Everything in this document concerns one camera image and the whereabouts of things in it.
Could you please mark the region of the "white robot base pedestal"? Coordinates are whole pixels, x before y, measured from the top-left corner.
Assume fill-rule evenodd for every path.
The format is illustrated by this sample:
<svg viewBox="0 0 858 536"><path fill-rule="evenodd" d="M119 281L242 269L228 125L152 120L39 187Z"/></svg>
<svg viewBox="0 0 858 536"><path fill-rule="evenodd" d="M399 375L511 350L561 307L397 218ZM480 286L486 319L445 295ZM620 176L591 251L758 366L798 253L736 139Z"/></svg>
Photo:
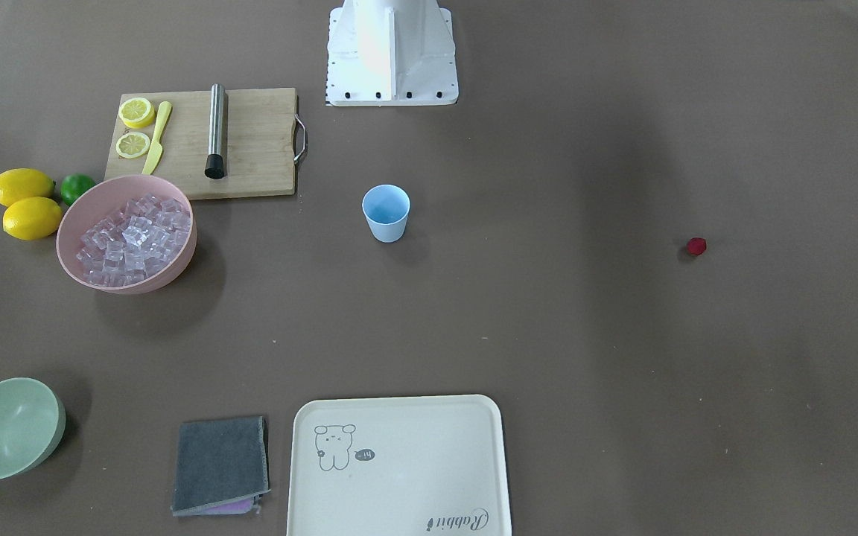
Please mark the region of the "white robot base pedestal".
<svg viewBox="0 0 858 536"><path fill-rule="evenodd" d="M453 17L436 1L344 1L330 11L325 104L459 100Z"/></svg>

